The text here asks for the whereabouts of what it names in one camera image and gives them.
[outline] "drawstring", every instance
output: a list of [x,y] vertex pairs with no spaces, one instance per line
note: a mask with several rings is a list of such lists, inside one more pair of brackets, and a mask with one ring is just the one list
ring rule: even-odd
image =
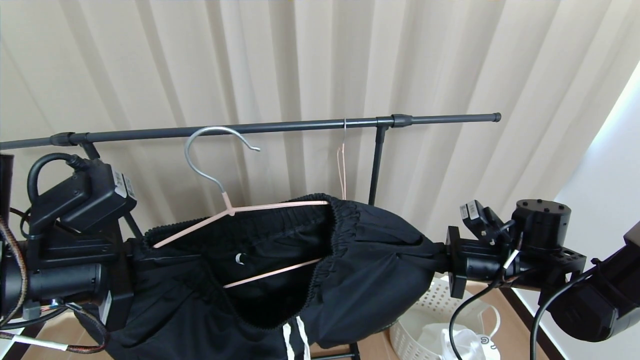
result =
[[300,331],[300,338],[305,343],[305,360],[311,360],[311,349],[309,348],[309,339],[307,339],[307,332],[305,331],[305,323],[300,316],[296,316],[298,322],[298,330]]
[[282,335],[284,335],[284,344],[287,345],[287,360],[296,360],[296,354],[293,352],[289,341],[291,338],[291,325],[286,323],[282,326]]
[[[305,323],[300,316],[296,316],[296,322],[298,323],[300,338],[305,344],[305,360],[311,360],[311,349],[309,348],[309,339],[305,331]],[[288,323],[282,326],[282,336],[284,337],[284,344],[287,347],[287,360],[295,360],[296,354],[293,352],[293,347],[291,346],[291,325]]]

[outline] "garment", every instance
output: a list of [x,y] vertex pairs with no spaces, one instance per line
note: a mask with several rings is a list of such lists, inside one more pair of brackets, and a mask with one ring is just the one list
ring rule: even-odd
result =
[[433,271],[413,259],[438,248],[402,218],[325,194],[292,201],[306,200],[329,205],[237,213],[160,249],[151,245],[201,219],[134,241],[134,304],[126,327],[111,334],[111,356],[304,359],[308,344],[328,348],[379,331],[429,288]]

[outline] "clothes rack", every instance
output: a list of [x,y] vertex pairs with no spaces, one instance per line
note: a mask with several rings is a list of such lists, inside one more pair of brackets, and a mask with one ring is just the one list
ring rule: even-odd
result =
[[[371,186],[369,188],[369,205],[374,205],[376,201],[376,191],[378,189],[378,176],[382,159],[382,149],[385,142],[385,134],[390,128],[400,128],[420,124],[452,124],[460,122],[498,122],[501,119],[500,113],[479,114],[479,115],[437,115],[413,117],[411,115],[394,114],[387,117],[368,117],[359,119],[331,119],[312,121],[292,121],[292,122],[268,122],[256,124],[224,125],[241,134],[255,133],[277,133],[286,131],[308,131],[327,130],[358,127],[376,128],[376,145],[373,154],[373,166],[371,171]],[[80,146],[90,159],[99,158],[100,154],[94,143],[111,142],[124,140],[144,140],[160,138],[182,138],[189,137],[202,127],[169,127],[162,129],[142,129],[124,131],[105,131],[101,133],[58,133],[47,138],[34,138],[27,140],[14,140],[0,142],[0,150],[22,149],[26,147],[39,146]],[[222,131],[214,131],[203,134],[203,136],[223,135]],[[131,228],[135,237],[142,237],[135,220],[131,214],[125,216],[127,225]],[[349,352],[330,356],[314,357],[314,360],[332,360],[352,358],[360,360],[358,344],[349,345]]]

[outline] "beige curtain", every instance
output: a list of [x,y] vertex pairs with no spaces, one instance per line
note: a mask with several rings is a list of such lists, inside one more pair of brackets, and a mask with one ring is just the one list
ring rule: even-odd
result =
[[[509,216],[552,199],[640,60],[640,2],[207,1],[1,5],[1,139],[152,127],[501,112],[497,124],[391,129],[377,205],[434,241],[472,199]],[[342,131],[198,139],[196,162],[234,204],[339,196]],[[223,208],[184,139],[99,143],[127,174],[149,227]],[[366,202],[373,129],[346,134],[347,194]],[[26,208],[37,157],[16,154]],[[41,188],[69,175],[43,171]]]

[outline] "laundry basket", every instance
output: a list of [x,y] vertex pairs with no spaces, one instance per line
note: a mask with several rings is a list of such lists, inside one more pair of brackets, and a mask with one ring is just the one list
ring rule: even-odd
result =
[[[471,293],[465,291],[463,299],[452,298],[449,295],[449,282],[433,279],[429,290],[400,317],[396,324],[391,326],[391,345],[398,357],[401,360],[441,360],[440,355],[418,344],[417,339],[423,326],[429,323],[449,323],[454,311],[469,297]],[[488,309],[495,311],[497,321],[489,335],[482,337],[483,344],[485,341],[489,342],[500,327],[500,314],[495,307],[476,300],[456,318],[456,324],[464,325],[478,335],[486,334],[482,313]]]

